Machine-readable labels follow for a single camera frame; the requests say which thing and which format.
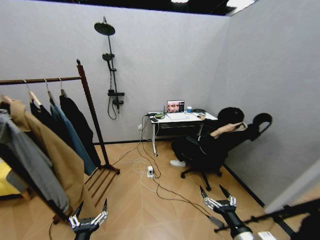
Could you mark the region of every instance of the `clothing rack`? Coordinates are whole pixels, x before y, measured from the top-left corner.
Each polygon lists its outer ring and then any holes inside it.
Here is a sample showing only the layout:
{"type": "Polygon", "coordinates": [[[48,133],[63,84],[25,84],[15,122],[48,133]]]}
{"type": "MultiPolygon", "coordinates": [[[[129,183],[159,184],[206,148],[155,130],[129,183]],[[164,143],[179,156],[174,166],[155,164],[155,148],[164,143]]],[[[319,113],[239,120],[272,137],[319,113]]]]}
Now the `clothing rack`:
{"type": "MultiPolygon", "coordinates": [[[[99,145],[101,147],[102,150],[102,154],[103,154],[103,158],[105,161],[104,165],[101,165],[100,167],[96,168],[94,170],[94,172],[91,174],[91,176],[86,180],[86,182],[84,183],[85,185],[89,184],[91,182],[91,180],[93,180],[93,176],[100,172],[100,174],[98,175],[97,178],[94,179],[93,183],[90,185],[90,189],[95,185],[95,183],[98,182],[98,179],[100,178],[100,176],[103,174],[103,172],[105,170],[109,170],[109,173],[104,177],[104,179],[100,182],[100,184],[98,185],[98,187],[94,190],[94,193],[91,195],[91,197],[93,197],[96,192],[100,189],[100,187],[103,185],[103,183],[105,182],[105,180],[107,179],[107,177],[109,176],[109,174],[111,172],[114,172],[113,176],[111,177],[110,181],[108,184],[106,184],[106,187],[103,189],[101,195],[99,196],[98,200],[96,201],[96,203],[94,204],[94,206],[96,207],[99,203],[99,201],[101,200],[102,196],[104,195],[104,193],[106,192],[106,190],[108,189],[109,185],[111,184],[111,182],[113,181],[114,177],[116,175],[120,174],[120,169],[113,167],[112,165],[110,165],[109,163],[109,159],[108,159],[108,155],[107,155],[107,151],[106,151],[106,147],[104,144],[104,140],[101,134],[101,130],[100,130],[100,126],[99,126],[99,122],[98,122],[98,118],[97,118],[97,114],[96,114],[96,110],[95,110],[95,106],[94,103],[92,101],[92,97],[91,97],[91,93],[90,93],[90,89],[88,86],[88,82],[87,82],[87,77],[85,74],[85,70],[84,67],[81,65],[80,60],[77,59],[77,69],[78,69],[78,73],[79,76],[73,76],[73,77],[61,77],[61,78],[36,78],[36,79],[17,79],[17,80],[0,80],[0,86],[1,85],[18,85],[18,84],[35,84],[35,83],[45,83],[46,81],[49,82],[60,82],[61,81],[73,81],[73,80],[81,80],[82,83],[82,87],[83,87],[83,91],[90,109],[90,113],[93,119],[93,123],[94,123],[94,127],[95,127],[95,131],[96,134],[98,136],[98,140],[99,140],[99,145]]],[[[20,176],[22,179],[26,180],[26,177],[24,177],[23,175],[20,176]]],[[[32,186],[33,184],[31,182],[26,181],[27,184],[29,186],[32,186]]],[[[67,220],[68,217],[63,213],[63,211],[61,211],[55,204],[53,201],[47,201],[44,196],[42,194],[39,194],[39,192],[37,192],[38,195],[42,198],[42,200],[44,200],[44,202],[56,213],[56,215],[62,219],[62,220],[67,220]]]]}

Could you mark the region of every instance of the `power strip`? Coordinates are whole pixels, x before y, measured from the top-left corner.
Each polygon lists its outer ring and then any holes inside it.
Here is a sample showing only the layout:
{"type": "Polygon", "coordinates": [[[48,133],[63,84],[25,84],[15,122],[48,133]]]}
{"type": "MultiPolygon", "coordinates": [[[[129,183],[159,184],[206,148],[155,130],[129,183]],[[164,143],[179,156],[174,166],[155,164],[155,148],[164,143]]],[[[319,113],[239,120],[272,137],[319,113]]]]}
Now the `power strip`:
{"type": "Polygon", "coordinates": [[[152,166],[148,166],[148,171],[146,172],[146,176],[148,178],[154,178],[155,177],[155,171],[152,166]]]}

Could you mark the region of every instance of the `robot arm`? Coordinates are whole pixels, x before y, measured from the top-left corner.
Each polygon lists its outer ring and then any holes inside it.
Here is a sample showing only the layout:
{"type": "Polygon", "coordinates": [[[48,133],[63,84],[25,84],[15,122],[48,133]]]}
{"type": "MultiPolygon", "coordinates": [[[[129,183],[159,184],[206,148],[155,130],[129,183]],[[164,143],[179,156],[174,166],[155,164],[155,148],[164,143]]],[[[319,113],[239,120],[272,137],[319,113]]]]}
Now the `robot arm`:
{"type": "Polygon", "coordinates": [[[236,214],[237,200],[234,196],[219,185],[223,194],[227,197],[227,200],[213,200],[209,198],[204,189],[200,186],[201,195],[203,197],[204,204],[208,208],[223,216],[226,223],[231,229],[231,236],[235,240],[253,240],[252,231],[249,227],[240,220],[236,214]]]}
{"type": "Polygon", "coordinates": [[[102,212],[98,216],[78,219],[83,205],[84,202],[77,207],[74,215],[69,217],[69,223],[75,233],[75,240],[89,240],[91,234],[102,225],[108,216],[107,199],[104,201],[102,212]]]}

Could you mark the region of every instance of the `office chair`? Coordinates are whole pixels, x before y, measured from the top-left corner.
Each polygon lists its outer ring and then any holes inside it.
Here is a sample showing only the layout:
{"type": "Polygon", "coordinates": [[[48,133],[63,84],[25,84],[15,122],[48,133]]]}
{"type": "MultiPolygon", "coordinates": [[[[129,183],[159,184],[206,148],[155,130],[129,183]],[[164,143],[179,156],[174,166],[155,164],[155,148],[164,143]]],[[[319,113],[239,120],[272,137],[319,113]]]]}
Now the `office chair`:
{"type": "MultiPolygon", "coordinates": [[[[247,129],[244,131],[235,131],[228,134],[223,134],[220,136],[220,138],[225,138],[228,142],[226,146],[226,150],[229,152],[230,150],[234,149],[235,147],[239,146],[241,143],[243,143],[246,140],[254,141],[256,140],[265,130],[267,130],[270,125],[272,124],[273,118],[268,113],[260,113],[257,116],[253,118],[253,121],[251,124],[248,125],[247,129]],[[263,130],[260,131],[260,125],[263,123],[267,123],[267,126],[263,128],[263,130]]],[[[199,142],[197,139],[194,139],[192,137],[186,137],[186,139],[196,145],[199,145],[199,142]]],[[[222,176],[222,173],[220,172],[221,166],[224,164],[226,159],[220,160],[215,162],[215,165],[208,164],[208,161],[211,160],[210,156],[207,157],[207,159],[192,159],[185,155],[186,158],[190,159],[191,168],[181,173],[181,178],[185,178],[185,174],[190,172],[200,172],[202,175],[202,178],[206,184],[206,189],[208,191],[211,190],[211,187],[209,185],[206,172],[214,173],[218,177],[222,176]]]]}

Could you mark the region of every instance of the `desk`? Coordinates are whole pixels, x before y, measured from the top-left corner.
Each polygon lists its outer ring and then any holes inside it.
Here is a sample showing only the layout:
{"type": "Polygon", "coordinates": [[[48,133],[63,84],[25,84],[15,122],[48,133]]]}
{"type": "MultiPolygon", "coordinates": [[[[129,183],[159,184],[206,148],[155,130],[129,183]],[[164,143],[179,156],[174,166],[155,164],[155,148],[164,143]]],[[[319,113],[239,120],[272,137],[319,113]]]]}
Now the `desk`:
{"type": "MultiPolygon", "coordinates": [[[[202,120],[200,120],[197,117],[198,113],[193,112],[191,114],[188,113],[187,115],[189,116],[189,118],[186,118],[186,119],[171,120],[167,115],[165,115],[163,119],[157,119],[158,122],[150,121],[152,124],[152,147],[153,147],[154,156],[156,156],[156,157],[158,156],[158,153],[156,151],[156,139],[155,139],[156,138],[156,126],[158,126],[158,131],[161,131],[161,129],[197,127],[197,128],[199,128],[197,135],[199,136],[201,134],[201,131],[203,128],[203,123],[202,123],[202,120]]],[[[211,120],[217,120],[216,117],[212,116],[211,114],[209,114],[207,112],[205,113],[205,118],[211,119],[211,120]]]]}

